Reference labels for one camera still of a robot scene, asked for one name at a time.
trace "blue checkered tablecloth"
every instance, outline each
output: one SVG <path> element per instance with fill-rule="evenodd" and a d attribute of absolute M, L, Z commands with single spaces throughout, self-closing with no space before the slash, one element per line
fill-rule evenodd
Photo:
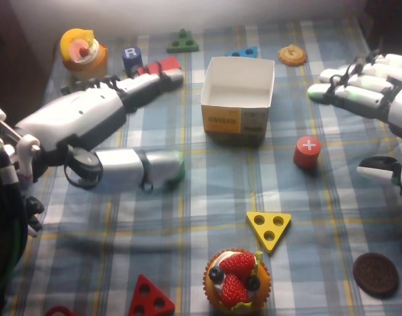
<path fill-rule="evenodd" d="M 68 184 L 63 168 L 34 186 L 47 208 L 44 230 L 30 240 L 7 291 L 5 315 L 38 316 L 54 305 L 77 315 L 127 315 L 139 274 L 175 304 L 176 315 L 214 315 L 202 278 L 210 257 L 226 248 L 260 250 L 246 212 L 292 215 L 271 256 L 272 291 L 263 315 L 401 315 L 402 197 L 398 188 L 361 178 L 356 166 L 371 155 L 402 159 L 402 143 L 387 126 L 331 106 L 311 103 L 307 88 L 325 68 L 366 53 L 356 20 L 288 22 L 193 32 L 200 50 L 176 54 L 183 88 L 129 116 L 102 146 L 178 149 L 186 179 L 173 192 L 97 195 Z M 120 51 L 141 48 L 143 62 L 165 58 L 176 34 L 105 40 L 109 73 L 122 73 Z M 278 61 L 278 50 L 304 47 L 309 62 Z M 200 97 L 211 57 L 247 46 L 276 61 L 264 144 L 223 147 L 203 131 Z M 55 62 L 46 100 L 60 95 L 68 74 Z M 292 162 L 297 139 L 317 136 L 318 172 Z M 375 300 L 353 280 L 360 254 L 375 251 L 396 265 L 394 297 Z"/>

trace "red cylinder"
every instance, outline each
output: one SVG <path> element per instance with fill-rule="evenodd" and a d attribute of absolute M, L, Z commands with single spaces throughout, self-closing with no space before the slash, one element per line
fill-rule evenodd
<path fill-rule="evenodd" d="M 299 138 L 294 151 L 294 163 L 302 169 L 313 169 L 318 164 L 320 142 L 313 136 Z"/>

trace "cupcake with orange slice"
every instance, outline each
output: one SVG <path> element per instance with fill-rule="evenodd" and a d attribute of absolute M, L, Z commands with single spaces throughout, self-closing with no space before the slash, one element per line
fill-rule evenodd
<path fill-rule="evenodd" d="M 63 65 L 77 79 L 102 80 L 107 74 L 107 48 L 101 45 L 91 30 L 73 28 L 61 38 Z"/>
<path fill-rule="evenodd" d="M 215 309 L 227 315 L 249 315 L 263 308 L 271 292 L 271 277 L 261 254 L 228 249 L 208 262 L 203 285 Z"/>

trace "cupcake wrapper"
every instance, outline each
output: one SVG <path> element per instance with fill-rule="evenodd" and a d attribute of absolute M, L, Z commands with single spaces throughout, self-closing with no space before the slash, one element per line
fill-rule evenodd
<path fill-rule="evenodd" d="M 268 297 L 269 297 L 269 295 L 270 295 L 270 293 L 271 293 L 271 276 L 270 276 L 270 273 L 269 273 L 268 269 L 265 267 L 265 265 L 264 265 L 263 263 L 261 264 L 261 266 L 262 266 L 262 268 L 264 269 L 265 273 L 266 273 L 266 274 L 268 275 L 268 277 L 269 277 L 269 287 L 268 287 L 268 291 L 267 291 L 266 295 L 264 295 L 263 298 L 261 298 L 260 301 L 255 300 L 255 298 L 254 298 L 254 300 L 253 300 L 253 302 L 252 302 L 252 307 L 251 307 L 250 311 L 247 311 L 246 313 L 240 313 L 240 312 L 232 311 L 230 308 L 228 308 L 228 307 L 226 307 L 226 306 L 224 306 L 224 305 L 221 304 L 221 302 L 216 298 L 217 295 L 216 295 L 215 297 L 213 297 L 213 296 L 211 296 L 211 295 L 208 294 L 208 292 L 207 292 L 207 277 L 208 277 L 209 268 L 210 268 L 211 265 L 214 263 L 215 259 L 218 258 L 218 257 L 221 255 L 221 253 L 223 253 L 223 252 L 225 252 L 225 251 L 249 252 L 249 251 L 245 251 L 245 250 L 240 249 L 240 248 L 226 249 L 226 250 L 223 250 L 222 252 L 217 253 L 216 255 L 214 255 L 214 256 L 208 261 L 208 264 L 207 264 L 207 266 L 205 267 L 205 272 L 204 272 L 204 274 L 203 274 L 203 286 L 204 286 L 204 287 L 203 287 L 203 290 L 204 290 L 205 295 L 206 295 L 207 299 L 209 300 L 210 304 L 211 304 L 213 307 L 215 307 L 216 309 L 218 309 L 219 311 L 221 311 L 221 312 L 223 312 L 223 313 L 225 313 L 225 314 L 227 314 L 227 315 L 249 315 L 249 314 L 252 314 L 252 313 L 254 313 L 254 312 L 256 312 L 256 311 L 262 309 L 262 308 L 263 308 L 263 305 L 265 304 L 265 302 L 267 301 L 267 299 L 268 299 Z"/>

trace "orange label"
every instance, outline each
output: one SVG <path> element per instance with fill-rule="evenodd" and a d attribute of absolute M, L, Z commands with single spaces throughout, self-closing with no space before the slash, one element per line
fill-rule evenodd
<path fill-rule="evenodd" d="M 211 132 L 240 133 L 241 109 L 202 106 L 203 128 Z"/>

